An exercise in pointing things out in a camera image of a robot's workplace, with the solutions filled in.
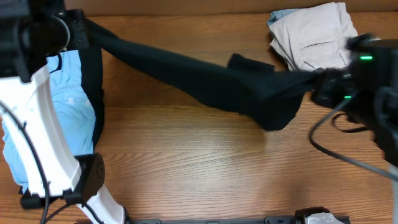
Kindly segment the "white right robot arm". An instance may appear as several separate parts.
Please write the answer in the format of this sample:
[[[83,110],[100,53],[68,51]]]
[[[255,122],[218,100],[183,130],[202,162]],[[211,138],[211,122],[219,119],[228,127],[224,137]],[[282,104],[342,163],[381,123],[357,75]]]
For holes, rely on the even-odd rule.
[[[325,121],[334,124],[337,118],[346,116],[360,125],[350,129],[351,133],[372,131],[385,160],[397,165],[397,40],[378,40],[362,34],[349,38],[346,48],[351,52],[351,63],[346,68],[328,69],[317,76],[311,100],[331,112],[311,128],[308,140],[324,154],[396,182],[396,172],[333,152],[313,138]]]

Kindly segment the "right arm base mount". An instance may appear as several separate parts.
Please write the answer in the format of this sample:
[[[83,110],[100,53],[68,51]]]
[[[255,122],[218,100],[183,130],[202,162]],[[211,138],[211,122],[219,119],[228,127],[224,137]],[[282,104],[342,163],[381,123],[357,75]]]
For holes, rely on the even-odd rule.
[[[295,224],[343,224],[325,207],[310,207],[295,211]]]

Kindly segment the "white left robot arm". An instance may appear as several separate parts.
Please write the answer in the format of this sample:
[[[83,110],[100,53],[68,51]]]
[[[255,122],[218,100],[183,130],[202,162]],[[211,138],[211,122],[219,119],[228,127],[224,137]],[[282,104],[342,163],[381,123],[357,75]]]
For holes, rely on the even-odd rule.
[[[1,2],[1,118],[29,180],[21,205],[41,208],[42,223],[57,199],[93,223],[129,221],[104,184],[101,155],[71,153],[50,96],[47,57],[89,46],[82,10],[68,10],[63,1]]]

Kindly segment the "black t-shirt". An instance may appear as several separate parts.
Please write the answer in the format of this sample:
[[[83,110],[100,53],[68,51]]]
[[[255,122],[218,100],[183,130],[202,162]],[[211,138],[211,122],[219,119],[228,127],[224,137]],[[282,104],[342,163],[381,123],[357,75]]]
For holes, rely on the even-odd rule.
[[[200,103],[237,112],[266,131],[284,129],[295,118],[315,72],[277,72],[274,66],[232,54],[227,67],[120,39],[91,20],[94,41],[136,70],[172,85]]]

